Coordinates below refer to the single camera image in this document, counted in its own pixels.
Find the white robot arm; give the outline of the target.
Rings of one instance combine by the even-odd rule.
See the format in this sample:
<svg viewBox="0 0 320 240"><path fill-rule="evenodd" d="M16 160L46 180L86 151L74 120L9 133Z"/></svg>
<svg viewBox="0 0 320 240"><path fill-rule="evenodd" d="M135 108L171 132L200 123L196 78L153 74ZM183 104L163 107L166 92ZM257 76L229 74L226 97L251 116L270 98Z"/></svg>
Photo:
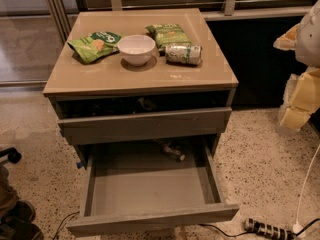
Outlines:
<svg viewBox="0 0 320 240"><path fill-rule="evenodd" d="M290 80L284 93L284 112L280 124L299 131L320 108L320 0L286 33L274 47L294 50L298 62L307 66L296 82Z"/></svg>

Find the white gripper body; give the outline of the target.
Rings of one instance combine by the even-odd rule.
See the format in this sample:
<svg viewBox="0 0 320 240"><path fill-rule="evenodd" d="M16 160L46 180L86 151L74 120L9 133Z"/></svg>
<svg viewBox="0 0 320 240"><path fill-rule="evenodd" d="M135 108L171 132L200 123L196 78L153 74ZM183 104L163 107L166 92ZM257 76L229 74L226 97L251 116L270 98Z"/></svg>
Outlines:
<svg viewBox="0 0 320 240"><path fill-rule="evenodd" d="M288 108L313 114L320 108L320 68L308 67L301 75L290 76Z"/></svg>

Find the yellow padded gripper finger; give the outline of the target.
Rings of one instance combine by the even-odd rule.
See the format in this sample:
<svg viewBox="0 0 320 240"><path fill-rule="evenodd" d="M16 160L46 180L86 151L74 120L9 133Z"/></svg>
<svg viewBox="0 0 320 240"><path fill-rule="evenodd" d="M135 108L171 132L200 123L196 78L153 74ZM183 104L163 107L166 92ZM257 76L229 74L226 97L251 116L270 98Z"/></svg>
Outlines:
<svg viewBox="0 0 320 240"><path fill-rule="evenodd" d="M279 110L280 124L291 130L300 130L310 119L306 112L282 107Z"/></svg>

